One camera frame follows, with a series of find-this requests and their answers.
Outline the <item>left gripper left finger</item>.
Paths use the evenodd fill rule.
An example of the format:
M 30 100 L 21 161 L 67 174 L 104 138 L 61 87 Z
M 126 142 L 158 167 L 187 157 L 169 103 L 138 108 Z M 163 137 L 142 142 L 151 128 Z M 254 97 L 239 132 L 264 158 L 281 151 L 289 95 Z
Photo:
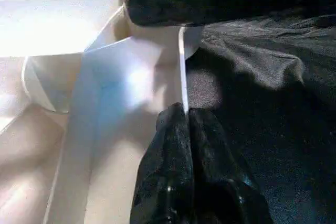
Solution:
M 130 223 L 192 223 L 194 173 L 187 118 L 180 103 L 157 117 L 140 161 Z

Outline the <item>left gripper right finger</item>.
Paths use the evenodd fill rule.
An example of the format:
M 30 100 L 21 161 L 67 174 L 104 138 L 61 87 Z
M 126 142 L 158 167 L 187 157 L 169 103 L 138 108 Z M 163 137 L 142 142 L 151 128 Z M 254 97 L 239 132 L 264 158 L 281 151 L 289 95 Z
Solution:
M 217 117 L 189 111 L 196 223 L 272 223 L 268 204 Z

